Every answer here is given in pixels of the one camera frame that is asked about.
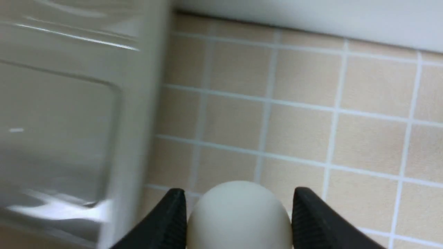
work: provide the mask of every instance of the white grout line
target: white grout line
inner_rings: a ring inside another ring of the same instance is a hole
[[[210,33],[215,34],[216,23],[213,22],[210,25]],[[201,141],[203,139],[205,124],[206,124],[206,107],[208,102],[208,93],[207,90],[210,87],[210,75],[212,70],[212,60],[214,54],[214,42],[208,40],[206,42],[205,48],[205,58],[204,58],[204,69],[202,75],[202,92],[200,92],[200,104],[198,107],[198,120],[197,127],[195,129],[195,139],[197,141]],[[196,144],[194,145],[193,155],[192,155],[192,165],[190,169],[189,176],[189,190],[192,190],[196,182],[198,180],[198,167],[200,165],[200,153],[201,146]]]
[[[186,143],[186,144],[200,145],[200,146],[206,146],[206,147],[216,148],[216,149],[221,149],[221,150],[263,156],[263,157],[268,157],[268,158],[275,158],[275,159],[285,160],[285,161],[289,161],[289,162],[303,163],[303,164],[311,165],[311,166],[315,166],[315,167],[326,167],[326,163],[301,159],[301,158],[292,157],[292,156],[284,156],[284,155],[278,155],[278,154],[272,154],[272,153],[266,153],[266,152],[259,152],[259,151],[248,150],[248,149],[243,149],[243,148],[238,148],[238,147],[233,147],[233,146],[228,146],[228,145],[215,144],[215,143],[209,143],[209,142],[203,142],[203,141],[196,141],[193,139],[186,139],[186,138],[180,138],[180,137],[162,135],[162,134],[157,134],[155,137],[161,138],[161,139],[177,141],[177,142],[181,142],[181,143]],[[414,184],[418,184],[418,185],[443,188],[443,183],[430,182],[430,181],[426,181],[426,180],[420,180],[420,179],[409,178],[409,177],[401,177],[399,175],[392,175],[392,174],[387,174],[387,173],[363,170],[363,169],[359,169],[359,168],[352,168],[352,167],[335,165],[335,164],[331,164],[329,167],[331,169],[352,172],[355,174],[376,176],[376,177],[385,178],[385,179],[394,180],[394,181],[398,181],[401,179],[403,182],[407,182],[407,183],[414,183]]]
[[[227,43],[236,43],[236,44],[258,46],[258,47],[278,48],[278,49],[295,50],[295,51],[307,51],[307,52],[315,52],[315,53],[323,53],[323,54],[337,54],[337,55],[342,54],[342,50],[339,50],[339,49],[325,49],[325,48],[318,48],[318,47],[305,47],[305,46],[281,45],[281,44],[276,45],[273,43],[253,42],[253,41],[242,40],[242,39],[218,37],[218,36],[214,36],[214,35],[199,35],[199,34],[191,34],[191,33],[185,33],[185,32],[177,32],[177,31],[173,31],[173,32],[171,32],[171,34],[174,36],[183,36],[183,37],[190,37],[190,38],[195,38],[195,39],[203,39],[203,40],[227,42]],[[382,54],[370,54],[370,53],[349,51],[348,55],[352,56],[352,57],[373,58],[373,59],[379,59],[379,60],[390,60],[390,61],[396,61],[396,62],[402,62],[402,63],[417,63],[418,62],[417,59],[401,58],[401,57],[387,56],[387,55],[382,55]],[[425,61],[425,62],[422,62],[422,64],[429,65],[429,66],[443,66],[443,63],[433,62],[433,61]]]
[[[274,30],[274,44],[278,44],[281,38],[281,30]],[[271,117],[271,99],[274,93],[274,83],[276,76],[276,67],[277,67],[277,57],[278,57],[278,49],[273,48],[271,59],[269,61],[269,71],[268,71],[268,86],[266,89],[266,101],[263,104],[263,120],[262,127],[260,131],[260,142],[258,146],[258,151],[264,152],[266,147],[266,136],[268,134],[269,127],[269,119]],[[254,171],[254,182],[260,184],[261,173],[263,169],[263,156],[259,155],[257,157],[257,165]]]
[[[356,116],[361,116],[361,117],[370,117],[370,118],[376,118],[376,119],[398,121],[398,122],[403,122],[403,123],[406,123],[408,121],[408,118],[405,118],[405,117],[389,116],[389,115],[379,114],[379,113],[367,113],[367,112],[347,110],[347,109],[339,109],[338,111],[343,114],[350,114],[350,115],[356,115]]]
[[[161,185],[156,185],[156,184],[146,184],[145,188],[161,190],[161,191],[165,191],[165,192],[171,189],[171,187],[161,186]],[[186,191],[186,195],[188,195],[189,197],[198,197],[198,198],[203,196],[200,193],[195,193],[195,192],[191,192],[191,191]],[[383,236],[383,237],[390,237],[391,236],[391,233],[381,232],[381,231],[377,231],[377,230],[373,230],[373,229],[369,229],[369,228],[365,228],[365,227],[358,227],[358,229],[361,232],[367,233],[367,234],[374,234],[374,235]],[[421,240],[421,239],[417,239],[417,238],[412,238],[412,237],[407,237],[407,236],[402,236],[402,235],[394,235],[394,238],[397,240],[413,242],[413,243],[417,243],[420,245],[427,245],[427,246],[436,247],[436,248],[443,248],[443,244],[431,242],[431,241],[426,241],[426,240]]]
[[[391,233],[387,233],[387,232],[381,232],[381,231],[377,231],[377,230],[373,230],[373,229],[369,229],[369,228],[364,228],[364,227],[358,227],[358,229],[360,231],[362,231],[364,233],[368,233],[368,234],[374,234],[374,235],[383,236],[383,237],[391,237]],[[397,235],[397,234],[394,235],[394,239],[413,242],[413,243],[417,243],[420,245],[426,245],[426,246],[431,246],[431,247],[435,247],[435,248],[443,248],[443,244],[440,244],[440,243],[421,240],[421,239],[402,236],[402,235]]]
[[[222,97],[239,98],[239,99],[245,99],[245,100],[251,100],[251,101],[271,102],[272,104],[277,104],[277,105],[287,105],[287,106],[292,106],[292,107],[325,111],[325,112],[334,112],[335,111],[334,107],[321,106],[321,105],[311,105],[311,104],[292,102],[292,101],[284,101],[284,100],[267,99],[264,97],[255,97],[255,96],[249,96],[249,95],[244,95],[244,94],[239,94],[239,93],[228,93],[228,92],[222,92],[222,91],[216,91],[216,90],[205,90],[205,89],[190,87],[190,86],[163,84],[163,87],[184,90],[184,91],[191,91],[191,92],[196,92],[196,93],[207,93],[210,95],[217,95],[217,96],[222,96]],[[369,118],[375,118],[375,119],[383,119],[383,120],[389,120],[389,121],[397,121],[397,122],[402,122],[402,123],[409,122],[409,119],[405,118],[405,117],[389,116],[389,115],[379,114],[379,113],[367,113],[367,112],[349,110],[349,109],[338,109],[338,112],[343,113],[343,114],[350,114],[350,115],[369,117]],[[413,119],[412,124],[443,128],[443,123],[425,121],[425,120]]]
[[[417,96],[418,91],[420,88],[420,79],[421,79],[421,70],[422,70],[422,61],[421,61],[421,53],[417,51],[418,55],[418,63],[417,63],[417,72],[416,77],[414,81],[414,90],[412,92],[412,100],[411,100],[411,108],[409,110],[409,119],[408,124],[406,126],[406,132],[404,135],[404,143],[403,143],[403,152],[401,155],[401,166],[400,166],[400,179],[398,181],[397,186],[397,195],[395,198],[395,206],[394,206],[394,215],[392,218],[392,224],[391,224],[391,236],[389,238],[389,249],[394,248],[394,236],[395,236],[395,229],[397,227],[397,220],[398,220],[398,212],[400,208],[400,201],[401,201],[401,192],[403,189],[403,180],[404,172],[406,170],[406,162],[408,160],[408,151],[409,151],[409,142],[411,140],[411,130],[412,130],[412,121],[414,118],[414,112],[417,104]]]
[[[423,65],[426,66],[443,66],[443,63],[441,62],[433,62],[433,61],[423,61]]]
[[[394,238],[397,240],[404,240],[404,241],[417,243],[417,244],[421,244],[421,245],[426,245],[426,246],[430,246],[430,247],[443,248],[443,244],[431,242],[431,241],[426,241],[426,240],[421,240],[421,239],[416,239],[416,238],[412,238],[412,237],[395,235]]]
[[[350,52],[349,55],[352,57],[363,57],[363,58],[372,58],[372,59],[378,59],[378,60],[389,60],[389,61],[402,62],[402,63],[417,63],[417,59],[407,59],[407,58],[386,56],[386,55],[381,55],[381,54],[367,54],[367,53],[360,53],[360,52]]]
[[[156,185],[156,184],[146,184],[145,187],[150,188],[150,189],[155,189],[155,190],[161,190],[161,191],[165,191],[165,192],[167,192],[168,190],[170,190],[172,188],[172,187]],[[201,197],[202,196],[202,194],[191,192],[191,191],[185,191],[185,192],[190,197]]]
[[[349,40],[345,39],[345,42],[343,44],[342,65],[340,68],[340,75],[338,77],[338,82],[337,82],[337,93],[335,95],[334,112],[331,120],[329,144],[326,155],[326,167],[323,176],[323,191],[322,191],[323,201],[326,201],[329,190],[330,165],[332,164],[332,158],[334,157],[335,137],[337,135],[337,125],[338,125],[338,114],[340,109],[340,103],[342,102],[343,87],[345,85],[346,70],[348,67],[348,43]]]
[[[377,230],[373,230],[373,229],[369,229],[369,228],[365,228],[365,227],[358,227],[357,229],[363,233],[368,233],[368,234],[373,234],[373,235],[378,235],[378,236],[383,236],[383,237],[391,236],[391,233],[381,232],[381,231],[377,231]]]

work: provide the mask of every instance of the tiled floor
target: tiled floor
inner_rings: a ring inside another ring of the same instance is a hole
[[[312,188],[389,249],[443,248],[443,55],[177,16],[144,213],[249,180]]]

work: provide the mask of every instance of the egg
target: egg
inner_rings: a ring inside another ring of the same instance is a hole
[[[291,249],[288,213],[263,186],[222,183],[206,192],[190,214],[188,249]]]

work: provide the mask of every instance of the shiny plastic surface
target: shiny plastic surface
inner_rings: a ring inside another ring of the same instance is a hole
[[[89,247],[99,240],[138,2],[0,3],[1,220]]]

